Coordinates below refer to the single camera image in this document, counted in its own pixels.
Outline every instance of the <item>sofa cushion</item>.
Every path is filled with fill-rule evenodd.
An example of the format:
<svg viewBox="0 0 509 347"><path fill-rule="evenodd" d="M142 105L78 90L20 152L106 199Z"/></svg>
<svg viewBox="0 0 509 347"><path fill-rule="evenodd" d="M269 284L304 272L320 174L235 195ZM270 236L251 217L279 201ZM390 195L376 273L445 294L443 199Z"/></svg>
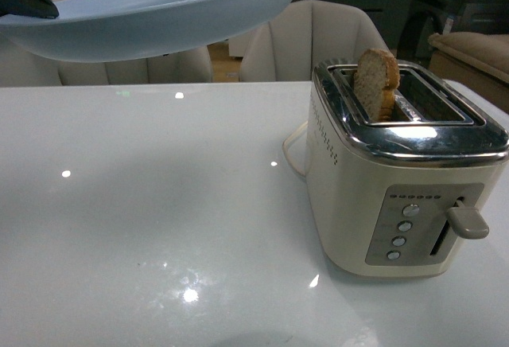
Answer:
<svg viewBox="0 0 509 347"><path fill-rule="evenodd" d="M509 35L433 34L428 42L443 53L509 83Z"/></svg>

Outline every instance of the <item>floor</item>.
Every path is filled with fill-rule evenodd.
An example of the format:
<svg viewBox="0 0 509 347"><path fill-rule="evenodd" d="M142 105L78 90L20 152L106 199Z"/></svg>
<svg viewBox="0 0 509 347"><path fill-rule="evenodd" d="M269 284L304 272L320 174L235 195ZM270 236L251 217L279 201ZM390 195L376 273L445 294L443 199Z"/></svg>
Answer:
<svg viewBox="0 0 509 347"><path fill-rule="evenodd" d="M239 82L239 69L241 58L230 57L228 43L222 41L208 46L212 60L215 83Z"/></svg>

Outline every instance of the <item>toaster button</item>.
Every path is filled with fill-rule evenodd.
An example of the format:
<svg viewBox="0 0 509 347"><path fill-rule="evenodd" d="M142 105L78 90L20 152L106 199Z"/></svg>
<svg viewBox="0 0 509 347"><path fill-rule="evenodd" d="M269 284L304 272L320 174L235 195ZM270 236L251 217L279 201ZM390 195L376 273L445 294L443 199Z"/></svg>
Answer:
<svg viewBox="0 0 509 347"><path fill-rule="evenodd" d="M387 258L391 261L394 261L395 259L398 259L401 256L401 253L397 250L391 250L387 253Z"/></svg>
<svg viewBox="0 0 509 347"><path fill-rule="evenodd" d="M392 244L394 246L403 246L405 243L406 243L405 237L397 236L392 239Z"/></svg>
<svg viewBox="0 0 509 347"><path fill-rule="evenodd" d="M398 230L400 232L408 232L409 230L412 229L412 223L410 221L401 221L399 224L398 224Z"/></svg>
<svg viewBox="0 0 509 347"><path fill-rule="evenodd" d="M403 216L405 217L413 217L416 216L419 213L419 205L417 204L410 204L407 205L405 208L403 208Z"/></svg>

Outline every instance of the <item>toaster lever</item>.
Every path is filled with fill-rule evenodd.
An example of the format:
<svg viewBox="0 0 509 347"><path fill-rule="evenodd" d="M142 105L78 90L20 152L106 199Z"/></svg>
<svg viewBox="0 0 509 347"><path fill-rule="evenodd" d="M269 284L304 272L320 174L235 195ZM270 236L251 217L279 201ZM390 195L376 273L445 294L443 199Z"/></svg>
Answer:
<svg viewBox="0 0 509 347"><path fill-rule="evenodd" d="M453 231L466 240L480 240L488 235L490 229L476 208L464 206L462 200L447 209L447 220Z"/></svg>

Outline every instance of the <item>control panel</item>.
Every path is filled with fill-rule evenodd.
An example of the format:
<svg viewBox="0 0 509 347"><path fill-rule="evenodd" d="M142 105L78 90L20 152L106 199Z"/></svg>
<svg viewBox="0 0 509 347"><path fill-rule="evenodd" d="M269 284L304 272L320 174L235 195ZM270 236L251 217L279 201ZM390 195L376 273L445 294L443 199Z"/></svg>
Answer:
<svg viewBox="0 0 509 347"><path fill-rule="evenodd" d="M383 199L366 263L418 266L441 263L457 235L446 212L458 200L475 206L484 184L392 185Z"/></svg>

